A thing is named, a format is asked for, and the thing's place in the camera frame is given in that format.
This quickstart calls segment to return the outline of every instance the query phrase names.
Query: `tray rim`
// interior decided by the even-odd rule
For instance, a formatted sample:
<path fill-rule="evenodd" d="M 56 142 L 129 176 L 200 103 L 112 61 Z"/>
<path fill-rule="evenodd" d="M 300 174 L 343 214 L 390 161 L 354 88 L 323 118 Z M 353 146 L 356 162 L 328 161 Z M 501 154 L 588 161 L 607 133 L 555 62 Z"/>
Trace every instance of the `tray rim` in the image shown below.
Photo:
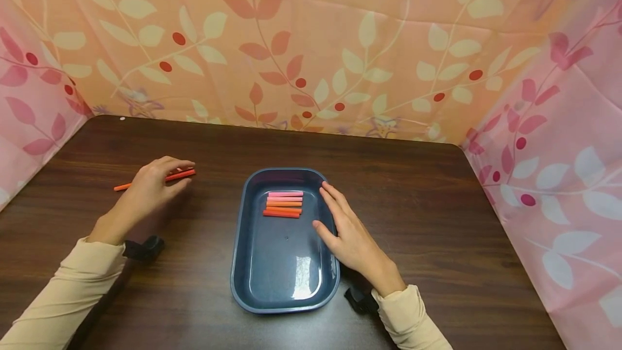
<path fill-rule="evenodd" d="M 244 183 L 244 187 L 242 188 L 242 198 L 240 200 L 240 209 L 238 210 L 238 223 L 236 225 L 236 233 L 235 233 L 235 242 L 233 245 L 233 260 L 232 260 L 232 270 L 229 276 L 229 287 L 231 288 L 232 294 L 233 294 L 233 298 L 235 299 L 235 301 L 238 303 L 238 305 L 240 305 L 242 308 L 244 308 L 245 310 L 247 310 L 248 312 L 251 313 L 255 313 L 255 314 L 275 314 L 275 313 L 292 313 L 292 312 L 303 312 L 303 311 L 311 311 L 314 309 L 318 309 L 323 307 L 324 305 L 326 305 L 329 301 L 331 301 L 331 299 L 333 297 L 335 297 L 335 294 L 337 293 L 337 289 L 339 288 L 339 283 L 341 282 L 341 270 L 340 270 L 340 264 L 339 264 L 339 260 L 337 259 L 337 257 L 335 257 L 334 254 L 332 254 L 332 252 L 330 253 L 331 256 L 331 261 L 334 264 L 335 267 L 335 274 L 336 274 L 336 281 L 335 281 L 335 286 L 333 286 L 332 291 L 330 292 L 330 294 L 328 294 L 328 296 L 320 301 L 317 302 L 316 304 L 313 305 L 307 305 L 307 306 L 300 306 L 300 307 L 288 307 L 288 308 L 254 308 L 251 307 L 250 305 L 246 304 L 244 301 L 242 301 L 242 299 L 240 298 L 240 296 L 238 295 L 238 291 L 234 286 L 234 273 L 235 273 L 235 268 L 236 268 L 236 258 L 238 255 L 238 242 L 240 242 L 240 230 L 241 230 L 241 221 L 242 221 L 242 206 L 244 204 L 245 198 L 246 198 L 246 188 L 248 186 L 248 183 L 251 181 L 251 179 L 253 177 L 255 177 L 255 175 L 265 172 L 265 171 L 269 171 L 269 170 L 303 170 L 303 171 L 311 171 L 312 173 L 315 173 L 317 175 L 319 175 L 319 177 L 322 178 L 323 181 L 328 182 L 327 178 L 324 177 L 324 175 L 320 172 L 318 172 L 315 169 L 311 169 L 310 167 L 265 167 L 264 169 L 260 169 L 255 171 L 253 174 L 251 174 L 247 179 L 246 182 Z M 330 216 L 333 225 L 335 224 L 335 219 L 333 218 L 333 216 Z"/>

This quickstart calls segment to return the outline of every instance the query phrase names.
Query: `right hand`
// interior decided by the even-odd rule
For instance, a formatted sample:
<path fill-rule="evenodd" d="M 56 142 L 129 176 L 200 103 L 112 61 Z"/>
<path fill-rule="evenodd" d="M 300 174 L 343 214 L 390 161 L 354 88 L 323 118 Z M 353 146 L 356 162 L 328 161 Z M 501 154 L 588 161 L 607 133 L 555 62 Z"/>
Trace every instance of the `right hand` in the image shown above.
<path fill-rule="evenodd" d="M 333 235 L 319 220 L 313 221 L 313 227 L 336 258 L 361 273 L 382 297 L 406 289 L 395 263 L 374 241 L 344 195 L 326 181 L 320 195 L 333 214 L 338 235 Z"/>

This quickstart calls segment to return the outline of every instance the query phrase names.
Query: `stack of crayons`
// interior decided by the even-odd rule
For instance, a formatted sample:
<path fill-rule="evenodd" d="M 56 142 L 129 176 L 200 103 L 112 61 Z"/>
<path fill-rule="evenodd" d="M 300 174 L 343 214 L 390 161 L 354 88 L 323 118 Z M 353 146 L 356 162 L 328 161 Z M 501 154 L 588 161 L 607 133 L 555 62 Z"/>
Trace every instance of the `stack of crayons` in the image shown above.
<path fill-rule="evenodd" d="M 263 216 L 299 218 L 302 214 L 302 191 L 268 192 Z"/>

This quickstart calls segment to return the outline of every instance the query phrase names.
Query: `black clamp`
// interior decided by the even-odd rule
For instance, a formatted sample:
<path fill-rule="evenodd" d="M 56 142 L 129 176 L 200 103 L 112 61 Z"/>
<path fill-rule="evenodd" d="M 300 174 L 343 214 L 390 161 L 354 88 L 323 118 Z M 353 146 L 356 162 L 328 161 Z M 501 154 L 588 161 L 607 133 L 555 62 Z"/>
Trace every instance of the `black clamp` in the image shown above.
<path fill-rule="evenodd" d="M 164 239 L 157 235 L 152 235 L 143 243 L 136 243 L 133 240 L 125 241 L 125 251 L 123 256 L 142 263 L 151 263 L 164 250 Z"/>
<path fill-rule="evenodd" d="M 356 286 L 351 286 L 348 288 L 344 296 L 356 313 L 367 314 L 378 312 L 378 303 L 371 295 L 371 292 L 363 293 L 361 290 L 356 288 Z"/>

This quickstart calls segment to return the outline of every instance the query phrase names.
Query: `pink fabric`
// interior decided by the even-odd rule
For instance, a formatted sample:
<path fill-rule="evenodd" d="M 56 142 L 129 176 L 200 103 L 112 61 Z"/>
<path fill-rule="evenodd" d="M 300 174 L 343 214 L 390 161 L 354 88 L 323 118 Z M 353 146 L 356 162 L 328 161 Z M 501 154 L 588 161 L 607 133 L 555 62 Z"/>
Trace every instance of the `pink fabric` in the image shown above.
<path fill-rule="evenodd" d="M 622 0 L 590 0 L 463 144 L 568 349 L 622 346 Z"/>
<path fill-rule="evenodd" d="M 90 109 L 21 15 L 0 0 L 0 210 L 84 124 Z"/>

